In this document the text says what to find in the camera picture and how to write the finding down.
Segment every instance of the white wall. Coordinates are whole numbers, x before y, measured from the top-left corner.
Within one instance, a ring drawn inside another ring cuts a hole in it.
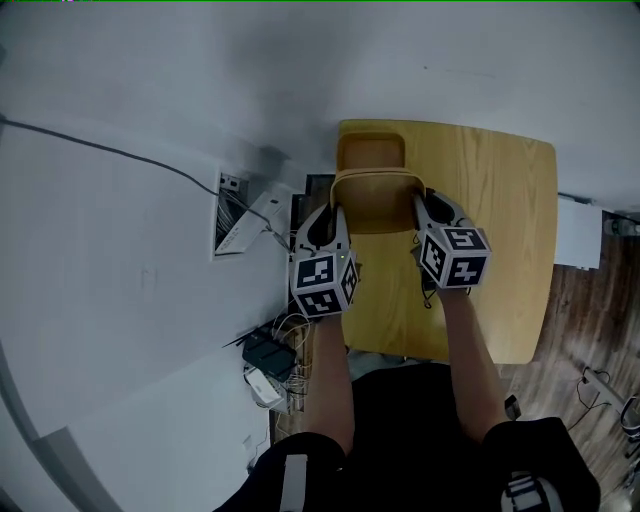
[[[1,398],[0,461],[0,487],[22,512],[77,512],[29,450]]]
[[[640,12],[631,3],[5,11],[0,40],[13,43],[3,41],[11,76],[0,106],[21,117],[100,118],[203,152],[216,123],[311,172],[332,170],[344,118],[464,124],[554,144],[563,192],[640,203]],[[15,92],[25,84],[28,94]]]
[[[210,512],[244,482],[269,440],[268,413],[252,401],[240,350],[216,350],[70,427],[123,511]]]
[[[213,185],[211,167],[189,167]],[[263,234],[246,254],[212,263],[215,199],[184,178],[12,129],[0,168],[0,339],[39,436],[284,303],[283,249]]]

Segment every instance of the hand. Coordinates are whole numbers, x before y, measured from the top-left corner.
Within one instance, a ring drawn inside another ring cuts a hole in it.
[[[464,288],[436,288],[436,293],[443,306],[467,296],[467,291]]]
[[[337,327],[342,327],[342,313],[337,315],[323,316],[318,323],[322,325],[334,325]]]

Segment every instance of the cable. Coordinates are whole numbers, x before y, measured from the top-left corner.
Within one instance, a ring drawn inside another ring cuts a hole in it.
[[[291,304],[293,304],[295,302],[296,299],[291,299],[287,304],[285,304],[284,306],[282,306],[282,309],[280,311],[278,311],[278,314],[276,315],[276,317],[273,319],[273,325],[271,326],[271,336],[275,336],[276,333],[273,330],[276,326],[276,322],[278,321],[278,318],[280,318],[280,315],[282,314],[282,312],[287,309],[289,306],[291,306]]]
[[[596,375],[605,374],[607,377],[609,377],[609,379],[607,380],[607,383],[609,383],[609,381],[611,380],[611,375],[609,375],[608,372],[600,370],[600,371],[594,371],[593,373],[595,373]],[[582,400],[582,397],[580,396],[580,384],[582,384],[583,382],[584,382],[584,371],[582,372],[582,377],[580,377],[580,379],[576,383],[576,393],[578,394],[578,400],[580,400],[580,403],[584,405],[587,408],[587,410],[584,412],[582,416],[580,416],[580,418],[578,418],[578,420],[573,425],[571,425],[567,429],[567,432],[570,432],[572,429],[574,429],[576,425],[578,425],[578,423],[580,423],[587,416],[587,414],[589,414],[593,409],[596,409],[597,407],[602,407],[603,405],[611,405],[609,402],[603,402],[601,404],[595,405],[596,401],[598,400],[598,397],[600,396],[599,392],[596,395],[596,397],[593,399],[593,402],[591,403],[590,406],[585,404],[584,400]]]
[[[280,334],[280,331],[282,330],[282,326],[285,324],[285,322],[289,318],[294,317],[294,316],[301,316],[302,318],[305,319],[305,323],[302,324],[302,325],[309,325],[309,319],[306,316],[304,316],[302,313],[291,313],[290,315],[285,316],[284,320],[282,320],[282,322],[280,322],[280,326],[278,327],[278,330],[276,331],[275,335],[273,336],[274,338],[278,337],[278,334]],[[296,325],[293,329],[297,329],[298,327],[301,327],[301,325]]]
[[[90,148],[99,149],[101,151],[106,151],[108,153],[114,153],[116,155],[124,156],[126,158],[131,158],[132,160],[138,160],[139,162],[145,162],[147,164],[151,164],[151,165],[155,165],[155,166],[158,166],[158,167],[162,167],[163,169],[167,169],[168,171],[171,171],[171,172],[173,172],[175,174],[178,174],[178,175],[182,176],[183,178],[188,179],[189,181],[191,181],[192,183],[194,183],[195,185],[200,187],[205,192],[208,192],[212,196],[215,196],[215,197],[219,197],[220,196],[220,194],[218,192],[214,192],[213,190],[211,190],[206,185],[203,185],[202,183],[200,183],[197,179],[195,179],[190,174],[187,174],[186,172],[183,172],[183,171],[181,171],[179,169],[176,169],[175,167],[171,167],[170,165],[163,164],[162,162],[158,162],[157,160],[152,160],[151,158],[146,158],[146,157],[143,157],[143,156],[134,155],[133,153],[128,153],[128,152],[122,151],[120,149],[115,149],[115,148],[112,148],[112,147],[109,147],[109,146],[104,146],[102,144],[97,144],[95,142],[90,142],[88,140],[79,139],[77,137],[72,137],[70,135],[65,135],[64,133],[56,132],[54,130],[48,130],[46,128],[41,128],[39,126],[35,126],[35,125],[32,125],[32,124],[20,123],[18,121],[10,121],[9,119],[4,119],[4,118],[0,118],[0,124],[6,124],[7,126],[13,126],[14,128],[21,128],[23,130],[29,130],[29,131],[32,131],[32,132],[42,133],[44,135],[50,135],[51,137],[56,137],[58,139],[63,139],[63,140],[69,141],[69,142],[75,142],[76,144],[81,144],[83,146],[88,146]],[[284,247],[287,250],[287,252],[289,254],[291,254],[291,248],[286,243],[286,241],[278,233],[276,233],[274,231],[273,227],[271,226],[271,221],[269,221],[268,218],[266,218],[261,213],[258,213],[255,210],[252,210],[251,208],[249,208],[246,204],[244,204],[239,199],[234,199],[234,198],[232,198],[232,196],[227,196],[227,197],[231,198],[232,201],[236,202],[236,204],[241,206],[245,211],[252,213],[256,217],[259,217],[264,222],[266,222],[267,231],[269,231],[273,235],[273,237],[276,239],[276,242],[278,242],[282,247]]]

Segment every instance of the power cable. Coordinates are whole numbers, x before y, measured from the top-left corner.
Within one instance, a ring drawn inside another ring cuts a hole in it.
[[[32,124],[27,124],[27,123],[20,123],[18,121],[10,121],[9,119],[3,118],[3,117],[0,117],[0,124],[5,124],[7,126],[13,126],[14,128],[21,128],[23,130],[29,130],[29,131],[32,131],[32,132],[42,133],[44,135],[49,135],[51,137],[56,137],[58,139],[63,139],[63,140],[69,141],[69,142],[74,142],[76,144],[81,144],[82,146],[88,146],[90,148],[99,149],[101,151],[106,151],[108,153],[114,153],[116,155],[124,156],[126,158],[131,158],[132,160],[137,160],[139,162],[145,162],[147,164],[155,165],[157,167],[162,167],[163,169],[166,169],[166,170],[171,171],[171,172],[173,172],[175,174],[178,174],[179,176],[182,176],[183,178],[188,179],[189,181],[191,181],[192,183],[194,183],[195,185],[200,187],[205,192],[208,192],[212,196],[215,196],[215,197],[219,197],[220,196],[220,194],[218,192],[214,192],[213,190],[211,190],[209,187],[207,187],[206,185],[204,185],[201,182],[199,182],[197,179],[195,179],[190,174],[187,174],[186,172],[183,172],[180,169],[176,169],[175,167],[172,167],[170,165],[164,164],[164,163],[159,162],[157,160],[153,160],[151,158],[146,158],[146,157],[143,157],[143,156],[134,155],[133,153],[128,153],[127,151],[122,151],[121,149],[112,148],[110,146],[104,146],[103,144],[97,144],[95,142],[90,142],[90,141],[84,140],[84,139],[79,139],[77,137],[72,137],[71,135],[66,135],[64,133],[60,133],[60,132],[57,132],[57,131],[54,131],[54,130],[48,130],[47,128],[41,128],[40,126],[35,126],[35,125],[32,125]],[[227,197],[228,199],[231,199],[233,202],[235,202],[238,206],[243,208],[245,211],[247,211],[249,213],[252,213],[256,217],[262,219],[266,223],[266,230],[273,235],[273,237],[276,239],[276,242],[278,242],[282,247],[284,247],[284,249],[286,249],[287,253],[291,254],[291,248],[289,247],[287,242],[280,236],[280,234],[277,233],[273,229],[273,227],[271,226],[271,222],[269,221],[269,219],[267,217],[265,217],[261,213],[256,212],[255,210],[252,210],[246,204],[244,204],[242,201],[240,201],[239,199],[237,199],[237,198],[235,198],[235,197],[233,197],[231,195],[225,195],[225,197]]]

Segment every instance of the wooden floor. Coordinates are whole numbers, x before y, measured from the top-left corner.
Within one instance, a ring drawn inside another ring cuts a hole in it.
[[[331,180],[310,179],[308,197],[294,208],[299,220],[328,200]],[[571,427],[586,411],[576,393],[585,366],[608,372],[623,397],[640,392],[640,239],[603,236],[598,270],[555,266],[533,361],[498,369],[505,390],[518,398],[521,419],[558,416]],[[589,386],[581,385],[580,393],[593,403]],[[300,415],[283,417],[278,425],[296,432]],[[619,417],[608,406],[595,408],[570,434],[600,482],[603,501],[618,499],[629,468]],[[275,439],[282,436],[278,432]]]

